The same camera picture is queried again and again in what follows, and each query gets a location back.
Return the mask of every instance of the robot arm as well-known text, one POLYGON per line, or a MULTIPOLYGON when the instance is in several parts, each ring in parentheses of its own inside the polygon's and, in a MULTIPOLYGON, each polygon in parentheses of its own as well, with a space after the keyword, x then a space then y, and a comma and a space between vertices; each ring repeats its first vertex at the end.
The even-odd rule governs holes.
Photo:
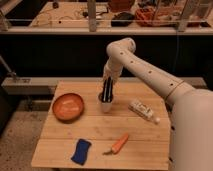
POLYGON ((191 85, 183 80, 135 56, 133 54, 135 48, 135 43, 130 38, 110 43, 107 46, 109 60, 104 67, 104 78, 110 76, 116 82, 124 66, 143 80, 171 107, 180 96, 190 90, 194 90, 191 85))
POLYGON ((169 171, 213 171, 213 92, 193 88, 134 51, 130 38, 109 44, 104 79, 115 83, 125 67, 171 106, 169 171))

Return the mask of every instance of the blue sponge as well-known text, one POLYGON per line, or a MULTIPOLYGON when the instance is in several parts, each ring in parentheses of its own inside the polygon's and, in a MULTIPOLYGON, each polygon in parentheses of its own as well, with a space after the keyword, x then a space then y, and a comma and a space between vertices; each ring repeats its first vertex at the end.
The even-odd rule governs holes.
POLYGON ((76 145, 76 150, 71 160, 80 165, 84 165, 87 159, 87 152, 92 144, 84 139, 79 139, 76 145))

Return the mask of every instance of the tiled floor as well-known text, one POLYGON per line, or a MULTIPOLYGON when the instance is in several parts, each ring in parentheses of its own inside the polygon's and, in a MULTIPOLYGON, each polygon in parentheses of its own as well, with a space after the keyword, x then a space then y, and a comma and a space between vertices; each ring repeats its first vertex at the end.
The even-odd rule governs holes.
POLYGON ((30 163, 47 111, 17 110, 0 138, 0 171, 52 171, 30 163))

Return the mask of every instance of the wooden table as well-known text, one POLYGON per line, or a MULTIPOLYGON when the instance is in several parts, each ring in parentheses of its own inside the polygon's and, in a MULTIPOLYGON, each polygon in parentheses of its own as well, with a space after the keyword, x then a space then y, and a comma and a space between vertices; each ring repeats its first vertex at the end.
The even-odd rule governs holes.
POLYGON ((98 101, 101 82, 60 82, 53 101, 60 95, 74 92, 82 96, 85 110, 69 124, 58 121, 50 107, 38 141, 33 167, 167 170, 170 121, 163 100, 141 82, 118 82, 114 86, 114 102, 109 113, 102 113, 98 101), (138 98, 161 118, 159 125, 144 120, 128 109, 138 98), (128 142, 117 155, 102 155, 125 132, 128 142), (92 143, 84 166, 70 160, 77 141, 92 143))
MULTIPOLYGON (((107 3, 96 3, 96 6, 107 6, 107 3)), ((133 6, 131 12, 139 8, 133 6)), ((69 28, 88 28, 88 20, 82 15, 83 11, 87 10, 87 2, 59 2, 59 8, 53 9, 52 2, 47 2, 39 14, 29 25, 30 27, 69 27, 69 28)), ((102 14, 102 19, 97 21, 97 27, 111 27, 111 19, 118 13, 102 14)), ((128 27, 140 26, 133 21, 128 27)))

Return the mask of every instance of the wooden bowl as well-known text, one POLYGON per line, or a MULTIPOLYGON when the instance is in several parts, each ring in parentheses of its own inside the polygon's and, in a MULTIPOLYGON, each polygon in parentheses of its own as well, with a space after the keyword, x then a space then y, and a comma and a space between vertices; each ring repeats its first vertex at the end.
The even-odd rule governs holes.
POLYGON ((80 95, 67 93, 59 96, 53 103, 52 111, 57 119, 68 121, 81 115, 84 102, 80 95))

